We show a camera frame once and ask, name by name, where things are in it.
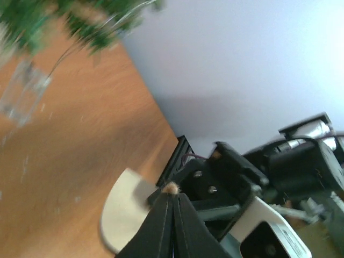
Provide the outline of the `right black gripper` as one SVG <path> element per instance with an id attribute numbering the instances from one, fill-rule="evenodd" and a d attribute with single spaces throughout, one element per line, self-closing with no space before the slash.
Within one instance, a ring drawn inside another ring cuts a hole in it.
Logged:
<path id="1" fill-rule="evenodd" d="M 253 197 L 260 196 L 269 180 L 263 148 L 244 155 L 217 141 L 208 158 L 195 157 L 176 172 L 163 172 L 157 187 L 174 181 L 187 195 L 200 219 L 218 240 L 233 227 Z"/>

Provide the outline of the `small green christmas tree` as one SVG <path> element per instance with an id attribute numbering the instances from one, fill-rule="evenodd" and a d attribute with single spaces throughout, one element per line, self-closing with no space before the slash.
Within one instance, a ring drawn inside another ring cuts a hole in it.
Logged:
<path id="1" fill-rule="evenodd" d="M 1 1 L 1 66 L 14 55 L 34 56 L 53 41 L 61 25 L 73 47 L 102 51 L 131 32 L 146 8 L 164 1 Z"/>

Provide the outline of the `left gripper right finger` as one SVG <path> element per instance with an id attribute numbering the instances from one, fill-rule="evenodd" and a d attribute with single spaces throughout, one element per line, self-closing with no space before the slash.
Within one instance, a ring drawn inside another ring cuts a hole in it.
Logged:
<path id="1" fill-rule="evenodd" d="M 200 220 L 188 197 L 181 193 L 173 202 L 174 257 L 230 257 Z"/>

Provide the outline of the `beige wooden heart ornament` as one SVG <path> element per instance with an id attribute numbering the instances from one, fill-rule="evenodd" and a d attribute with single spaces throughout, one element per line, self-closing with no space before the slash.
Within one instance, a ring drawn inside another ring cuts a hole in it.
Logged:
<path id="1" fill-rule="evenodd" d="M 147 198 L 156 190 L 172 195 L 180 193 L 177 183 L 170 182 L 160 189 L 130 168 L 113 185 L 103 206 L 99 228 L 104 246 L 115 257 L 146 219 L 150 210 Z"/>

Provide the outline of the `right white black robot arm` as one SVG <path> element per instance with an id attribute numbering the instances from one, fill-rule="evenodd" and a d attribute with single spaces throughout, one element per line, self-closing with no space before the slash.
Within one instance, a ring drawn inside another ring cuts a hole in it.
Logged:
<path id="1" fill-rule="evenodd" d="M 180 137 L 159 188 L 176 181 L 218 240 L 255 197 L 272 205 L 300 204 L 343 189 L 343 134 L 320 113 L 279 130 L 279 137 L 244 154 L 217 141 L 209 157 Z"/>

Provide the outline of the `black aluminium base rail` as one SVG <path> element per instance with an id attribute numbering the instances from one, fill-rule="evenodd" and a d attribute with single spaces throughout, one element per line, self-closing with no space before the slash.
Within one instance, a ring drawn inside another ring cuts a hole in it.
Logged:
<path id="1" fill-rule="evenodd" d="M 156 183 L 157 187 L 161 187 L 167 183 L 167 181 L 177 174 L 191 159 L 205 159 L 205 157 L 195 154 L 184 135 L 177 139 L 178 144 Z"/>

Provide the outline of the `clear plastic battery box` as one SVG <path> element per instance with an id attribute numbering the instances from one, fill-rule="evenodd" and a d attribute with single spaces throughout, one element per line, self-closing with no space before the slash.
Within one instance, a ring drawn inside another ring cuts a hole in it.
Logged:
<path id="1" fill-rule="evenodd" d="M 50 83 L 51 78 L 33 62 L 22 61 L 1 96 L 1 113 L 18 127 L 24 126 Z"/>

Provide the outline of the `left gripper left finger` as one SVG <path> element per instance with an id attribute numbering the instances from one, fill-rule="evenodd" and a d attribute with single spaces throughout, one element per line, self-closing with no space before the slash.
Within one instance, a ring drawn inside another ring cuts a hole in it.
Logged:
<path id="1" fill-rule="evenodd" d="M 173 256 L 174 196 L 159 195 L 144 222 L 117 258 L 165 258 Z"/>

